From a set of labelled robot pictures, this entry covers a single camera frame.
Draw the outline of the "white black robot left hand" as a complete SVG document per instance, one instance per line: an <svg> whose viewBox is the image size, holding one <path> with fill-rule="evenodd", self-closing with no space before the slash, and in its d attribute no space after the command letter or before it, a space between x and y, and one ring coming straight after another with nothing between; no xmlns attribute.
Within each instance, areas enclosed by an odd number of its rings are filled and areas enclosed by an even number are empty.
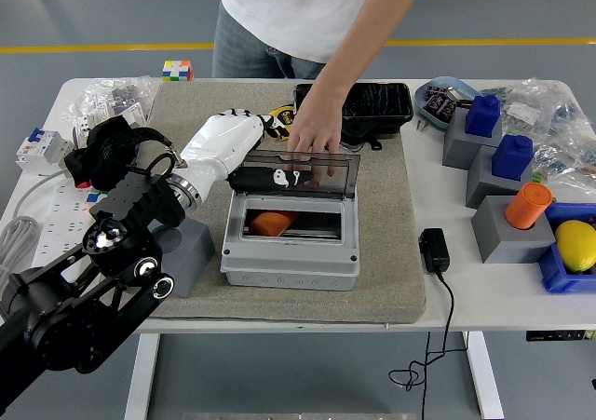
<svg viewBox="0 0 596 420"><path fill-rule="evenodd" d="M272 115L256 115L231 109L207 119L183 148L184 168L176 174L192 187L191 196L204 202L214 183L227 181L237 192L287 191L308 183L314 173L307 169L243 167L247 154L267 131L286 134L283 123Z"/></svg>

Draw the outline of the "person's hand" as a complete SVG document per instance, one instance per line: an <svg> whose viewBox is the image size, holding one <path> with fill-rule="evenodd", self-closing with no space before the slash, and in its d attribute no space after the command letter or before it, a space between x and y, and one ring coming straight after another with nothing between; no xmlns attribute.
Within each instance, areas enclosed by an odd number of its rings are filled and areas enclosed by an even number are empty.
<svg viewBox="0 0 596 420"><path fill-rule="evenodd" d="M312 86L294 117L287 151L337 154L347 92Z"/></svg>

